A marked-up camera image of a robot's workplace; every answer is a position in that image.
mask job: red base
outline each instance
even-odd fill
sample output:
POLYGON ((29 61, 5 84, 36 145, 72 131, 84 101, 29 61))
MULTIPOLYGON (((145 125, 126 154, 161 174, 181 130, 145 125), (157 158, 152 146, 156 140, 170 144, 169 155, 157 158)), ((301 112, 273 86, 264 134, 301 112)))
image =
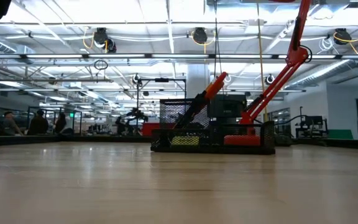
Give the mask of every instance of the red base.
POLYGON ((260 146, 260 137, 254 135, 228 135, 224 137, 225 145, 260 146))

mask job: pillar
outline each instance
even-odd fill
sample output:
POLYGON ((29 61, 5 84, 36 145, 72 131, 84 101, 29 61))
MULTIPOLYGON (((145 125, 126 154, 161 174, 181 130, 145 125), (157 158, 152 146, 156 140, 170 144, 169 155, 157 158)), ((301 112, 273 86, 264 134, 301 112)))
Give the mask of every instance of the pillar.
POLYGON ((209 84, 208 64, 187 65, 186 97, 194 98, 202 93, 209 84))

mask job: yellow cable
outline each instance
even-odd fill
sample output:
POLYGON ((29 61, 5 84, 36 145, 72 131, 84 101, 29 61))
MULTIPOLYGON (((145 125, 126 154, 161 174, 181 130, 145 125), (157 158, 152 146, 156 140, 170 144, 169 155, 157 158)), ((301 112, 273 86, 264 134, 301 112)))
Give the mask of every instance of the yellow cable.
POLYGON ((356 54, 358 54, 358 51, 357 51, 356 48, 353 46, 353 44, 352 44, 352 43, 349 43, 349 44, 350 44, 351 47, 353 48, 354 52, 355 52, 356 54))
POLYGON ((353 42, 358 41, 358 39, 357 40, 343 40, 343 39, 340 39, 339 37, 336 37, 336 34, 337 34, 337 32, 334 33, 334 38, 337 39, 337 40, 340 40, 342 42, 353 43, 353 42))
POLYGON ((84 46, 85 46, 87 49, 91 49, 91 48, 93 47, 94 32, 92 33, 92 43, 91 43, 91 46, 88 46, 88 45, 85 43, 86 31, 87 31, 87 29, 86 29, 85 32, 84 32, 84 38, 82 39, 82 43, 84 43, 84 46))
MULTIPOLYGON (((259 36, 259 60, 260 60, 260 82, 262 83, 262 91, 265 91, 265 83, 264 83, 264 65, 262 60, 262 33, 260 31, 260 18, 259 18, 259 3, 257 5, 258 11, 258 36, 259 36)), ((268 120, 267 118, 267 106, 265 106, 265 114, 264 114, 264 122, 268 120)))
POLYGON ((213 39, 213 40, 211 40, 209 43, 199 44, 199 43, 197 43, 197 42, 194 40, 193 34, 194 34, 194 31, 191 32, 191 39, 192 39, 192 40, 194 41, 194 43, 196 43, 197 45, 209 45, 209 44, 212 44, 212 42, 214 42, 214 39, 215 39, 215 37, 216 37, 216 34, 215 34, 215 32, 214 32, 214 39, 213 39))

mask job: wooden floor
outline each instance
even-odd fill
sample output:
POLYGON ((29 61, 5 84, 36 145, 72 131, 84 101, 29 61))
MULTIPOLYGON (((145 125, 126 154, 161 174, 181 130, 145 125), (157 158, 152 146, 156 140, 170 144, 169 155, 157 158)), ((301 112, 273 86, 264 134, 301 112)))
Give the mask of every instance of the wooden floor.
POLYGON ((358 150, 160 154, 149 144, 0 147, 0 223, 358 224, 358 150))

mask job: ceiling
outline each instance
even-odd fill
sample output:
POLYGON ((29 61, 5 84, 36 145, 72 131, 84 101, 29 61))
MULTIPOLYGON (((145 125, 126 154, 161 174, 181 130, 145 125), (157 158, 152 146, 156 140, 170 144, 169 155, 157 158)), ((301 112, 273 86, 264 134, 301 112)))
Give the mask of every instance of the ceiling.
MULTIPOLYGON (((263 54, 287 54, 293 30, 291 24, 298 13, 298 6, 260 4, 259 18, 263 20, 260 27, 263 54)), ((309 47, 314 55, 355 54, 349 44, 331 45, 329 41, 332 38, 324 38, 328 34, 332 36, 336 28, 346 28, 353 39, 358 39, 358 8, 348 7, 348 3, 341 1, 339 4, 311 6, 311 9, 313 12, 310 12, 306 22, 302 44, 309 47)), ((257 6, 254 3, 220 4, 217 13, 220 54, 259 54, 257 19, 257 6)), ((118 54, 215 54, 215 13, 204 0, 24 0, 21 3, 12 0, 8 14, 0 20, 0 41, 6 45, 25 45, 37 54, 103 54, 104 50, 94 45, 87 48, 92 43, 92 33, 97 27, 107 28, 108 35, 116 43, 118 54), (195 27, 206 29, 211 44, 204 48, 194 43, 191 33, 195 27)), ((354 42, 354 47, 358 48, 358 41, 354 42)), ((187 75, 191 75, 187 74, 187 65, 195 63, 188 60, 146 59, 132 59, 130 63, 123 59, 108 62, 109 68, 99 73, 93 67, 94 60, 53 62, 44 59, 36 60, 33 65, 15 60, 0 60, 0 66, 3 63, 5 66, 2 67, 15 74, 9 77, 15 79, 24 77, 27 66, 27 74, 31 74, 31 78, 34 79, 56 77, 89 80, 96 78, 98 73, 98 78, 106 77, 111 82, 83 82, 81 87, 130 89, 133 88, 131 80, 134 74, 141 78, 186 78, 187 75)), ((197 63, 207 63, 209 72, 213 75, 213 61, 197 63)), ((264 76, 278 75, 284 66, 284 60, 264 63, 264 76)), ((304 64, 294 77, 317 66, 319 64, 313 61, 304 64)), ((232 75, 232 78, 227 80, 225 88, 261 88, 258 61, 224 61, 221 67, 232 75)), ((44 82, 38 83, 37 86, 67 88, 61 84, 49 85, 44 82)), ((178 90, 164 94, 150 93, 149 98, 184 97, 184 93, 174 82, 152 82, 147 88, 178 90)), ((122 91, 97 94, 110 101, 131 101, 130 96, 122 91)), ((75 95, 76 93, 73 93, 71 99, 83 101, 75 98, 75 95)))

